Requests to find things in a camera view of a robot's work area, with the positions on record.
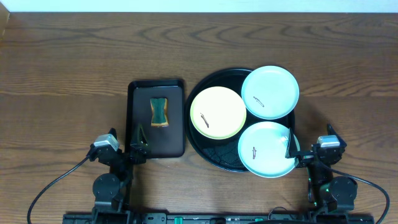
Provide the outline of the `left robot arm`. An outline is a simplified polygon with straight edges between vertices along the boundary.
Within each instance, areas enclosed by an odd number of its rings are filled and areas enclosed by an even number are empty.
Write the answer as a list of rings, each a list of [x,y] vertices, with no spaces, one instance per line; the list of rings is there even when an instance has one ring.
[[[95,205],[92,223],[142,223],[144,216],[129,209],[129,188],[135,165],[144,164],[150,154],[149,143],[141,124],[135,127],[128,149],[119,148],[116,130],[98,136],[90,146],[88,159],[109,166],[109,172],[93,183]]]

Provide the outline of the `black round tray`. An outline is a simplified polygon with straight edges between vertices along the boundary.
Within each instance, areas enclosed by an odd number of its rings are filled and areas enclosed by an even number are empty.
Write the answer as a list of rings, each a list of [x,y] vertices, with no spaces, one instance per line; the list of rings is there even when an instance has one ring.
[[[241,97],[241,88],[245,78],[253,70],[246,68],[227,68],[224,70],[217,71],[208,75],[190,93],[187,102],[185,103],[185,131],[193,146],[194,150],[202,157],[204,160],[208,161],[216,167],[221,169],[233,171],[233,172],[246,172],[247,169],[241,162],[238,156],[238,141],[243,131],[249,126],[256,124],[261,121],[272,121],[279,123],[288,129],[295,128],[295,116],[294,110],[288,115],[279,119],[261,119],[250,113],[247,109],[246,122],[242,129],[234,136],[227,139],[210,139],[208,137],[200,134],[193,126],[190,120],[190,106],[194,97],[199,94],[199,92],[213,86],[223,86],[230,88],[235,91]]]

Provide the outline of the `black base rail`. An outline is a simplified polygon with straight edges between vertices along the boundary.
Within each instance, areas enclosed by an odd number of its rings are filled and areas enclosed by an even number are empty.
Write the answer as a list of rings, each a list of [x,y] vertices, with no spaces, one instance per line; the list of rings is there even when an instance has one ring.
[[[245,224],[245,223],[374,223],[370,215],[320,215],[309,219],[302,214],[271,215],[186,215],[165,213],[92,213],[64,214],[63,224],[132,223],[132,224]]]

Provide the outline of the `yellow plate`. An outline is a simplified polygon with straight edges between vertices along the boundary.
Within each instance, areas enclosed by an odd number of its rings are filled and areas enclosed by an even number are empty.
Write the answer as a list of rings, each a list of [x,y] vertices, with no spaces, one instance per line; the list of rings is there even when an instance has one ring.
[[[190,120],[195,129],[210,139],[227,139],[237,134],[246,122],[246,106],[232,89],[209,87],[194,97]]]

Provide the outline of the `yellow green scrub sponge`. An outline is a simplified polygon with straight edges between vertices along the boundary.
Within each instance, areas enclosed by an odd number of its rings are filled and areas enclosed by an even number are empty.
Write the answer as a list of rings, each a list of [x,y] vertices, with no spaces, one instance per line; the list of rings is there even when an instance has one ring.
[[[151,98],[150,107],[152,111],[152,118],[150,125],[152,127],[166,127],[169,125],[167,117],[168,99],[166,98]]]

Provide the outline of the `mint green plate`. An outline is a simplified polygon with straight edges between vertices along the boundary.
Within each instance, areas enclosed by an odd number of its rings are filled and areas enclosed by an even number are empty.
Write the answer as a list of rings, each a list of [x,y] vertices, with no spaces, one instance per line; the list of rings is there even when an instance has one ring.
[[[295,168],[287,159],[289,129],[279,123],[263,121],[248,127],[239,138],[238,155],[247,170],[261,177],[277,178]]]
[[[298,103],[299,84],[286,69],[268,65],[253,70],[243,81],[241,97],[248,111],[261,119],[279,119]]]

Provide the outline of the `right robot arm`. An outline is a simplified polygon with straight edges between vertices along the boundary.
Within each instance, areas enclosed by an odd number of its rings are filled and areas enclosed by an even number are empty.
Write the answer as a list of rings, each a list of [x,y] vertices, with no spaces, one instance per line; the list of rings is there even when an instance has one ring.
[[[308,201],[314,208],[307,213],[311,223],[348,223],[348,212],[354,210],[358,184],[351,177],[335,177],[331,166],[342,159],[347,144],[329,124],[327,135],[320,136],[309,151],[303,151],[296,142],[294,131],[288,130],[287,159],[294,167],[308,172]]]

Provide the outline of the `black rectangular tray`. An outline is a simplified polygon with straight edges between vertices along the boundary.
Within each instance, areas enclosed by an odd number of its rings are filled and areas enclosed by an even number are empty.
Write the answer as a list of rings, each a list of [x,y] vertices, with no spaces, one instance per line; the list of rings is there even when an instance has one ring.
[[[151,125],[152,98],[167,99],[168,126]],[[148,142],[149,159],[182,156],[185,152],[184,100],[184,85],[179,79],[131,82],[127,91],[125,150],[132,149],[131,144],[138,139],[136,129],[141,124]]]

